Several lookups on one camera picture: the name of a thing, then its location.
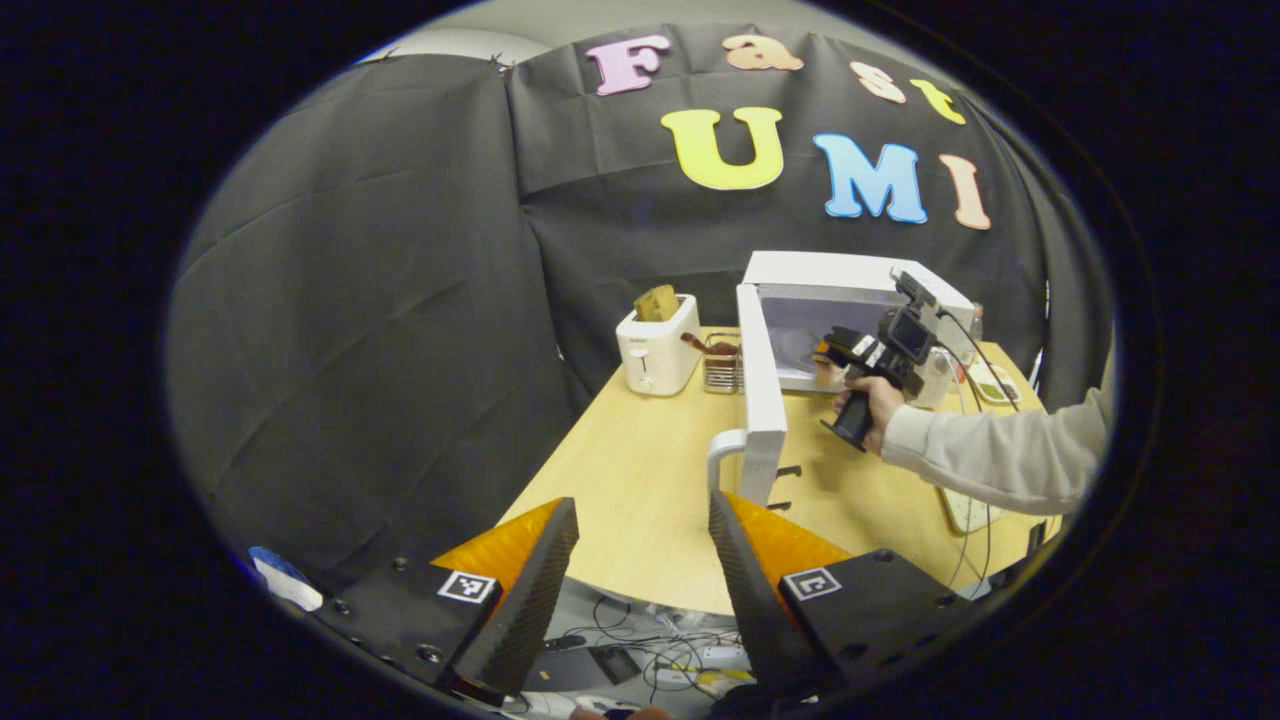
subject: camera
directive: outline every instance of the camera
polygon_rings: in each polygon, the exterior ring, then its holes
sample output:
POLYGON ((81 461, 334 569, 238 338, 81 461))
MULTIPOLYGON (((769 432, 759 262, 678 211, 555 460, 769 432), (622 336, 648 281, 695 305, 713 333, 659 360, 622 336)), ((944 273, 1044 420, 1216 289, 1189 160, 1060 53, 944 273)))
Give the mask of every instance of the camera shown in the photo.
MULTIPOLYGON (((890 277, 897 292, 908 296, 910 302, 884 313, 876 334, 844 327, 831 328, 831 333, 823 337, 814 351, 814 360, 836 365, 846 379, 881 375, 908 398, 913 398, 924 387, 924 379, 916 373, 916 368, 924 364, 938 342, 924 323, 924 313, 936 322, 938 301, 910 274, 890 272, 890 277)), ((855 392, 833 425, 822 420, 824 427, 863 452, 867 451, 863 437, 870 429, 872 420, 867 400, 867 393, 855 392)))

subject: toaster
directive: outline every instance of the toaster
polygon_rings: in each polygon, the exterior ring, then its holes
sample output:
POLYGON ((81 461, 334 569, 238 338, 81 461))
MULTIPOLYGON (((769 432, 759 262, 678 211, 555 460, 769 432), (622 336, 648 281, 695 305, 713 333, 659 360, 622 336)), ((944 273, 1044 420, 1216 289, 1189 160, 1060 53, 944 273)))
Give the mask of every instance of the toaster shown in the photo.
POLYGON ((676 395, 689 383, 701 355, 680 336, 692 333, 699 337, 698 300, 692 295, 676 293, 680 307, 663 323, 636 320, 632 310, 618 323, 618 352, 626 372, 627 387, 640 395, 676 395))

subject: wire basket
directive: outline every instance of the wire basket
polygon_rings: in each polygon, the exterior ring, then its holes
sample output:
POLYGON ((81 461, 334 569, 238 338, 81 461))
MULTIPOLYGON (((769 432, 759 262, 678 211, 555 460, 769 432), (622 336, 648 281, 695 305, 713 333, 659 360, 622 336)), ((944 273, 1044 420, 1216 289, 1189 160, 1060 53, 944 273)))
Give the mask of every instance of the wire basket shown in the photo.
POLYGON ((710 333, 703 341, 708 347, 727 338, 737 346, 733 355, 703 355, 703 388, 707 392, 732 395, 742 392, 742 341, 737 333, 710 333))

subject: sleeve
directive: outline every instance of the sleeve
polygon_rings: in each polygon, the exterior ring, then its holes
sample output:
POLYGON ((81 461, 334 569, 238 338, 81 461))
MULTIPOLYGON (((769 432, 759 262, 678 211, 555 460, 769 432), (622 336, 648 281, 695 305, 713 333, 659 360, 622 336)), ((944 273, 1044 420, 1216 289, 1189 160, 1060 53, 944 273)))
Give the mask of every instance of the sleeve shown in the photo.
POLYGON ((904 405, 884 430, 881 457, 924 480, 1030 515, 1071 512, 1097 473, 1115 418, 1115 337, 1101 388, 1052 415, 931 413, 904 405))

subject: microwave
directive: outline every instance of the microwave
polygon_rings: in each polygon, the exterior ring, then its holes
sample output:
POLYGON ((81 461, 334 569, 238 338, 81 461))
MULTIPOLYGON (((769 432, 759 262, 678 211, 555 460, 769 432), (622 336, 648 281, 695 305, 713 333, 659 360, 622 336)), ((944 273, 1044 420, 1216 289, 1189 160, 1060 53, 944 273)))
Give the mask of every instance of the microwave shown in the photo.
MULTIPOLYGON (((739 495, 756 505, 768 502, 787 433, 782 392, 842 389, 818 383, 813 354, 833 325, 874 333, 887 310, 910 301, 895 290, 891 270, 910 273, 964 327, 972 324, 973 302, 915 260, 835 252, 751 254, 737 286, 746 427, 712 439, 712 489, 719 488, 719 460, 742 452, 739 495)), ((922 320, 951 348, 968 347, 955 323, 938 323, 936 316, 922 320)))

